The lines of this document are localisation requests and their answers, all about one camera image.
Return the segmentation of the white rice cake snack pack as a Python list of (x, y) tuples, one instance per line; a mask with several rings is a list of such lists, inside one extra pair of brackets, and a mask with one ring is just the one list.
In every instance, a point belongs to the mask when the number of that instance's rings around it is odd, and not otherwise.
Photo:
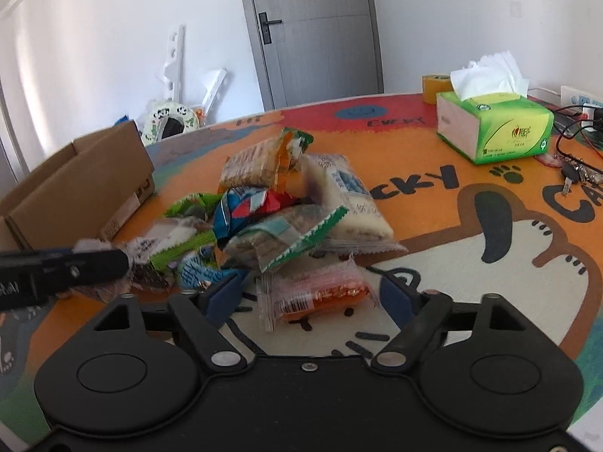
[(300, 163), (308, 196), (331, 210), (346, 209), (320, 250), (346, 256), (407, 252), (346, 157), (305, 154)]

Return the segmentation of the orange cracker snack pack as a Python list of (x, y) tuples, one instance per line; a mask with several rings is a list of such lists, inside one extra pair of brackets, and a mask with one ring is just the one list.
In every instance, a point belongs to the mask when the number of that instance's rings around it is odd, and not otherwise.
[(314, 136), (297, 128), (283, 128), (278, 136), (255, 143), (227, 158), (218, 191), (239, 187), (267, 188), (282, 193)]

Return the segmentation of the blue patterned snack pack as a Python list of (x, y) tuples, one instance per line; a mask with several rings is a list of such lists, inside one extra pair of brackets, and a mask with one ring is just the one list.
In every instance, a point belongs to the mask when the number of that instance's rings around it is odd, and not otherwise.
[(215, 256), (195, 251), (187, 254), (178, 264), (176, 269), (177, 287), (183, 293), (203, 292), (212, 284), (227, 279), (230, 275), (238, 275), (245, 279), (247, 271), (244, 269), (220, 268)]

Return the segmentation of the clear pack orange snack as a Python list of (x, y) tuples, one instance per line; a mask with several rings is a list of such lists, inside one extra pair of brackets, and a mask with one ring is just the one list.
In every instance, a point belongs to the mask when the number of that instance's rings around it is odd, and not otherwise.
[(365, 300), (380, 306), (378, 292), (353, 259), (293, 276), (263, 275), (257, 287), (257, 304), (266, 331), (274, 331), (280, 321), (355, 307)]

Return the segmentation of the green edged cracker pack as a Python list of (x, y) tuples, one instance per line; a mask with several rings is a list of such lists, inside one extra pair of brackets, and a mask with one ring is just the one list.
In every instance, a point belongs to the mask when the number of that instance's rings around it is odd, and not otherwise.
[(234, 236), (223, 250), (225, 263), (261, 273), (275, 272), (319, 246), (348, 212), (346, 206), (319, 204), (282, 209)]

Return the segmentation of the green white snack pack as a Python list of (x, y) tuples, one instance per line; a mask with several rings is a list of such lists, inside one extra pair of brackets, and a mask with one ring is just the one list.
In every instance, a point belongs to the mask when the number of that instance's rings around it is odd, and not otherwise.
[(192, 193), (176, 201), (145, 235), (129, 243), (133, 262), (162, 272), (184, 255), (213, 246), (211, 220), (221, 199), (221, 194)]

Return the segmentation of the dark snack pack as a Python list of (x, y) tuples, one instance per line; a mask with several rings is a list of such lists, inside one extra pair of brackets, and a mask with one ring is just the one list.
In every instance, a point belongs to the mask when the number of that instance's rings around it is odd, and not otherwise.
[(119, 250), (129, 259), (129, 272), (110, 282), (98, 282), (89, 286), (73, 288), (91, 299), (109, 303), (119, 296), (131, 293), (133, 289), (142, 291), (166, 291), (173, 286), (174, 276), (170, 272), (161, 272), (153, 267), (150, 258), (158, 252), (164, 243), (160, 238), (138, 237), (128, 243), (114, 244), (96, 239), (84, 239), (76, 243), (75, 253)]

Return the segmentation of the blue red snack bag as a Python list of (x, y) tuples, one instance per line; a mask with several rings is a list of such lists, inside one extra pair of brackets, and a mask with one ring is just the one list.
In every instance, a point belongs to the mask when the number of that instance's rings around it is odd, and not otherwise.
[(267, 188), (235, 187), (221, 198), (213, 222), (218, 247), (226, 247), (231, 238), (260, 219), (293, 206), (298, 199)]

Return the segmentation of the brown cardboard box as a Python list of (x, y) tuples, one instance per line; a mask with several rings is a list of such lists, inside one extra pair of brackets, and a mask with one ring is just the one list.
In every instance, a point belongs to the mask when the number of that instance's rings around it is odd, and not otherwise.
[(1, 199), (1, 249), (112, 240), (153, 194), (153, 171), (133, 121), (76, 139)]

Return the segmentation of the colourful cartoon table mat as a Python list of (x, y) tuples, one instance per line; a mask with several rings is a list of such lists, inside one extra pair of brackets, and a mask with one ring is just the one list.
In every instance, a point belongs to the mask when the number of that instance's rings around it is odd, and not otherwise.
[[(313, 154), (339, 154), (372, 195), (406, 253), (360, 255), (379, 293), (380, 273), (419, 272), (418, 291), (458, 302), (498, 293), (572, 358), (584, 378), (573, 432), (602, 435), (602, 190), (561, 194), (557, 168), (532, 157), (475, 165), (438, 135), (436, 108), (416, 95), (375, 95), (240, 118), (145, 147), (155, 190), (113, 243), (141, 237), (179, 199), (218, 192), (228, 157), (297, 128)], [(371, 301), (266, 331), (248, 279), (221, 334), (258, 355), (375, 356), (399, 328)]]

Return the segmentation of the panda print toilet seat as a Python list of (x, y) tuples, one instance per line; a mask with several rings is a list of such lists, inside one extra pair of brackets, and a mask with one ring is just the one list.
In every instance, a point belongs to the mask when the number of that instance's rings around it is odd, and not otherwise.
[(196, 110), (175, 101), (152, 101), (140, 133), (144, 146), (199, 130), (202, 120)]

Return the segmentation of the green tissue box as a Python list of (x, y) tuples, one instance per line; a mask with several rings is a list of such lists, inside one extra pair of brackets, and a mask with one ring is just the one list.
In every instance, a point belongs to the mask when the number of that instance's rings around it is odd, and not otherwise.
[(553, 112), (527, 97), (530, 80), (508, 52), (484, 55), (450, 74), (436, 94), (438, 135), (476, 165), (549, 151)]

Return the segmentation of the key bunch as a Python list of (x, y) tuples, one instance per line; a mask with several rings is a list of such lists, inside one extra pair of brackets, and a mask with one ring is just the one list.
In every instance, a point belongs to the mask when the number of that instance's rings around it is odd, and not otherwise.
[(563, 187), (561, 194), (567, 196), (573, 185), (602, 186), (602, 171), (584, 163), (581, 160), (564, 159), (562, 161), (561, 174)]

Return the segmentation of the yellow tape roll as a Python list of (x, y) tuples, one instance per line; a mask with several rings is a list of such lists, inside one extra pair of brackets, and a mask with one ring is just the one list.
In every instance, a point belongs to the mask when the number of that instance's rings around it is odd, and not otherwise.
[(454, 88), (450, 76), (425, 75), (422, 77), (422, 96), (425, 104), (435, 105), (439, 93), (450, 92), (452, 90)]

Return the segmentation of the grey door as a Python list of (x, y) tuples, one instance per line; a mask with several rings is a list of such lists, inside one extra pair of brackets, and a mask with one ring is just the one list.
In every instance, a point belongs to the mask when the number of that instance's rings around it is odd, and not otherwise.
[[(383, 92), (374, 0), (242, 0), (264, 107)], [(264, 45), (259, 18), (283, 20)]]

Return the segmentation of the white power strip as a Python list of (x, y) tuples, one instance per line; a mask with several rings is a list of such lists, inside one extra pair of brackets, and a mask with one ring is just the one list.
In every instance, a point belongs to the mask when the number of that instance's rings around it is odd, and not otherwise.
[(591, 125), (595, 118), (594, 109), (602, 107), (602, 95), (562, 85), (560, 87), (560, 106), (568, 115), (582, 118), (587, 125)]

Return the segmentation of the white short plastic bracket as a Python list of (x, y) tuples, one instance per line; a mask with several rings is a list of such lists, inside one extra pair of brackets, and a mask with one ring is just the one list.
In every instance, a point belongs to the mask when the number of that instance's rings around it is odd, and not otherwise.
[(213, 107), (221, 87), (228, 76), (226, 69), (211, 69), (205, 72), (201, 77), (201, 85), (204, 87), (204, 96), (201, 104), (198, 106), (200, 110), (199, 122), (204, 127), (208, 123), (208, 116)]

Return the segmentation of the white tall plastic bracket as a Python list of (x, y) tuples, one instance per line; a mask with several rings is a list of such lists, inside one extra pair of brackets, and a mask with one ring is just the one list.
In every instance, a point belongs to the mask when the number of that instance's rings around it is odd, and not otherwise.
[(181, 101), (185, 33), (185, 24), (179, 24), (168, 32), (165, 60), (158, 75), (162, 83), (162, 96), (168, 101)]

